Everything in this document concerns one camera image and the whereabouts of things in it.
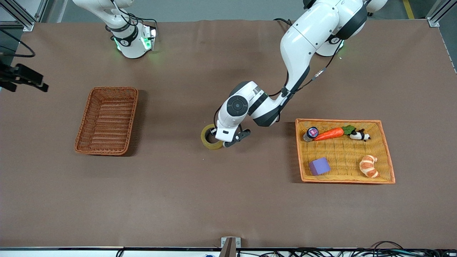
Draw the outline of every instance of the brown wicker basket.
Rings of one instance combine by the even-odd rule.
[[[322,141],[305,142],[303,134],[310,127],[316,127],[320,133],[330,129],[352,125],[357,129],[365,129],[371,139],[353,140],[349,136]],[[379,120],[322,120],[296,119],[298,161],[303,182],[337,182],[337,183],[372,183],[394,184],[392,161]],[[365,155],[378,158],[375,168],[379,172],[376,178],[366,177],[359,169],[359,163]],[[319,176],[313,176],[309,163],[325,157],[331,170]]]
[[[128,149],[138,90],[95,87],[84,109],[74,150],[87,155],[123,155]]]

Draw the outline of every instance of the table surface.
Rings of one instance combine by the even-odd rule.
[[[123,57],[104,24],[37,24],[20,62],[48,93],[0,94],[1,246],[456,247],[457,76],[437,28],[369,21],[270,128],[209,151],[202,128],[241,81],[284,83],[274,21],[159,24],[156,52]],[[311,74],[329,58],[316,56]],[[75,153],[95,86],[140,90],[122,157]],[[300,180],[296,118],[380,119],[397,183]]]

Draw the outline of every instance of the small jar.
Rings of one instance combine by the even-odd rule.
[[[305,134],[303,134],[303,140],[305,142],[311,142],[313,139],[315,139],[319,135],[319,131],[317,130],[316,127],[310,127]]]

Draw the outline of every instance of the purple block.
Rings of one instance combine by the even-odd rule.
[[[322,157],[320,159],[310,162],[309,168],[311,169],[311,173],[313,174],[313,176],[317,176],[322,173],[326,173],[326,172],[330,171],[329,162],[327,161],[327,158],[325,158],[325,157]]]

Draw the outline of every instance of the toy carrot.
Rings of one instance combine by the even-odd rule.
[[[335,128],[331,129],[329,131],[326,131],[322,134],[319,134],[314,141],[321,141],[324,139],[331,139],[331,138],[337,138],[342,135],[349,135],[355,128],[351,125],[341,127],[341,128]]]

